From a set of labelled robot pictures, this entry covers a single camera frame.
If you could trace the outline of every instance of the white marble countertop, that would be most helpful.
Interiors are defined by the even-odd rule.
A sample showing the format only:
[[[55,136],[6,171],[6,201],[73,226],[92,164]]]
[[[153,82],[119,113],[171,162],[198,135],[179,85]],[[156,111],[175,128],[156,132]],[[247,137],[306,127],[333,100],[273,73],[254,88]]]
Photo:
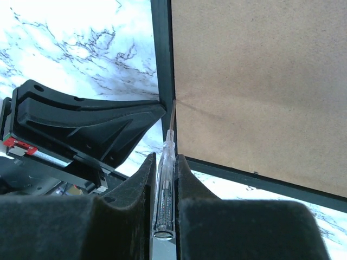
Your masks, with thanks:
[[[33,79],[83,98],[158,99],[150,0],[2,0],[0,98]],[[117,170],[131,176],[162,148],[161,123]],[[290,199],[202,173],[222,199]],[[305,203],[316,217],[332,259],[347,259],[347,214]]]

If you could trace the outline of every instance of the brown panel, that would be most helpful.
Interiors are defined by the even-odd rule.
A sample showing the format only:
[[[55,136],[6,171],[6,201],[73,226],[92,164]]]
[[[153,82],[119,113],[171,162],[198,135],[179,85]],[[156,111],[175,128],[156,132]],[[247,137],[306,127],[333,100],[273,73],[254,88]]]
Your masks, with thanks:
[[[347,197],[347,1],[172,0],[178,151]]]

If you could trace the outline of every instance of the screwdriver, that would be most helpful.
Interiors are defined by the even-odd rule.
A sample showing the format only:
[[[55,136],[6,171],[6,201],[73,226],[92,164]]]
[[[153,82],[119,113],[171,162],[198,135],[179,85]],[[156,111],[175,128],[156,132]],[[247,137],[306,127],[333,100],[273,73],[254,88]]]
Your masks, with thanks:
[[[167,241],[175,237],[175,142],[174,119],[176,100],[172,104],[170,128],[166,134],[163,153],[159,161],[155,184],[155,203],[152,223],[154,238]]]

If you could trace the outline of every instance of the brown backing board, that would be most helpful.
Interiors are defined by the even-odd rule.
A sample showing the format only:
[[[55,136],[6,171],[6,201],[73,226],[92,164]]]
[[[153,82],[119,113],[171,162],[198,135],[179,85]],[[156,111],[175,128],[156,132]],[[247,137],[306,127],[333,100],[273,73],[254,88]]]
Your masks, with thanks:
[[[172,0],[178,152],[347,197],[347,1]]]

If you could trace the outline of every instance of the red component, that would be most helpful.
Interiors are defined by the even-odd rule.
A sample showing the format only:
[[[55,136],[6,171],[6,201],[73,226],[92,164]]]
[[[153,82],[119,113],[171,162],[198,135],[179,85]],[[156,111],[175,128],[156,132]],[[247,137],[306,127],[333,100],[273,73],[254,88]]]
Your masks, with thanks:
[[[33,155],[38,150],[36,147],[32,145],[28,145],[25,142],[19,141],[11,136],[5,140],[4,145],[6,145],[7,147],[14,147],[16,145],[16,146],[19,146],[20,148],[26,149],[27,155]]]

